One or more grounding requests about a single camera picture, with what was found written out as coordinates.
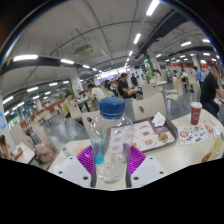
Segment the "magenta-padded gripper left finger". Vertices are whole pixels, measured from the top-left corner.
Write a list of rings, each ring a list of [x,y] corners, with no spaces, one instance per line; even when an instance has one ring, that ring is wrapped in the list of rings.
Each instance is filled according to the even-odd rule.
[[[77,156],[68,156],[61,164],[54,165],[53,173],[84,188],[96,185],[96,173],[92,148],[86,147]]]

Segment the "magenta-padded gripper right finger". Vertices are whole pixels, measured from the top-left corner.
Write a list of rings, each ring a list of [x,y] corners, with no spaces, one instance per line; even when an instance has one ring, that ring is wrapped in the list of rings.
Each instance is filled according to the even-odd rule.
[[[155,157],[147,157],[136,147],[131,147],[126,171],[127,188],[140,188],[166,175],[167,172]]]

